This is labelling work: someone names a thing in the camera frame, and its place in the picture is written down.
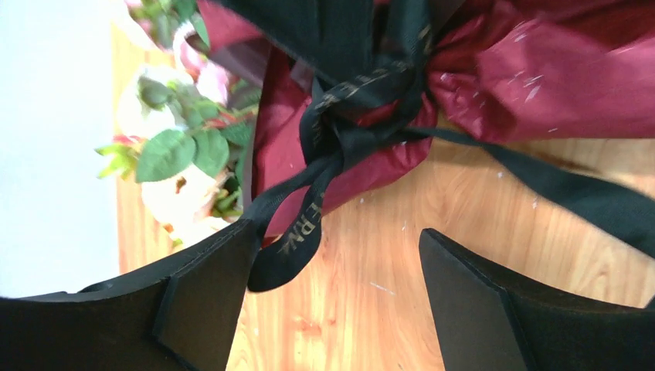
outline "green leaf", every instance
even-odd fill
[[[104,147],[96,148],[95,151],[98,155],[127,155],[130,153],[131,148],[121,143],[113,143]]]
[[[173,97],[173,90],[163,83],[141,77],[138,82],[139,97],[150,108],[158,110]]]
[[[202,172],[215,178],[227,165],[229,146],[216,129],[203,130],[193,135],[198,151],[193,163]]]
[[[111,159],[109,162],[109,165],[104,168],[100,174],[98,174],[99,179],[103,179],[108,177],[109,175],[114,174],[115,172],[121,170],[125,165],[125,160],[124,157],[122,156],[116,156]]]
[[[248,83],[248,81],[245,81],[244,79],[239,79],[231,87],[229,87],[229,92],[231,94],[234,94],[237,91],[243,89],[244,87],[249,87],[249,86],[250,84]]]
[[[221,129],[221,134],[225,139],[239,147],[245,147],[250,143],[251,132],[252,130],[245,123],[234,124]]]
[[[212,100],[203,99],[195,102],[194,107],[200,113],[204,120],[216,118],[219,116],[219,105]]]
[[[173,0],[158,0],[159,6],[164,12],[168,12],[173,7]]]
[[[195,0],[176,0],[173,9],[178,13],[180,22],[184,22],[198,11],[198,6]]]
[[[158,182],[186,169],[193,161],[195,141],[182,131],[167,129],[145,142],[137,163],[136,182]]]
[[[227,210],[234,208],[234,203],[241,196],[241,189],[237,189],[236,192],[232,192],[229,196],[224,199],[219,200],[216,203],[216,209],[221,213],[224,213]]]
[[[173,243],[171,244],[171,246],[175,249],[176,247],[180,247],[183,244],[184,243],[182,242],[182,240],[180,240],[179,238],[176,238],[176,239],[173,240]]]
[[[195,107],[184,107],[182,117],[185,119],[187,126],[191,129],[200,128],[205,120]]]
[[[236,166],[234,167],[234,177],[236,180],[239,182],[241,186],[243,186],[243,179],[245,178],[243,174],[243,167],[246,164],[246,159],[248,158],[248,152],[243,151],[241,153],[241,156],[239,157],[239,161],[236,162]]]
[[[229,106],[236,110],[243,111],[252,106],[259,106],[262,99],[262,90],[258,87],[248,85],[240,87],[232,92],[229,98]]]
[[[175,25],[167,14],[161,13],[153,20],[152,37],[165,49],[173,47],[173,29]]]
[[[202,17],[199,14],[195,14],[191,17],[191,24],[195,29],[195,32],[198,33],[200,39],[210,46],[209,44],[209,34],[207,33],[207,26],[205,26],[205,21],[202,20]]]

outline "wood grain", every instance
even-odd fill
[[[114,35],[115,100],[141,63],[171,63]],[[522,148],[655,196],[655,141],[548,141]],[[165,231],[119,181],[120,265],[172,252]],[[247,294],[228,370],[443,370],[418,253],[432,227],[557,288],[644,306],[655,261],[518,183],[482,151],[435,141],[427,161],[324,220],[317,256],[288,285]]]

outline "flower bouquet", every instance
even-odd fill
[[[207,58],[194,1],[114,4],[131,40],[173,53],[176,66],[135,73],[118,102],[120,134],[96,150],[109,159],[99,177],[140,184],[144,206],[174,244],[191,246],[243,211],[243,163],[261,89]]]

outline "artificial flower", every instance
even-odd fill
[[[190,165],[171,178],[141,183],[141,199],[159,223],[187,226],[211,213],[216,194],[228,177],[227,169],[212,178]]]
[[[130,14],[130,9],[141,6],[141,0],[110,0],[110,6],[114,24],[131,43],[144,50],[159,49],[150,37],[152,24],[145,20],[135,21]]]
[[[116,119],[126,136],[150,139],[166,129],[183,128],[185,120],[168,105],[158,109],[148,106],[139,97],[139,80],[147,77],[163,83],[193,87],[193,78],[169,66],[142,66],[127,85],[118,101]]]

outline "pink flower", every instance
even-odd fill
[[[208,63],[205,68],[200,71],[195,87],[203,96],[215,101],[216,103],[226,104],[229,81],[230,74],[226,69],[215,63]]]

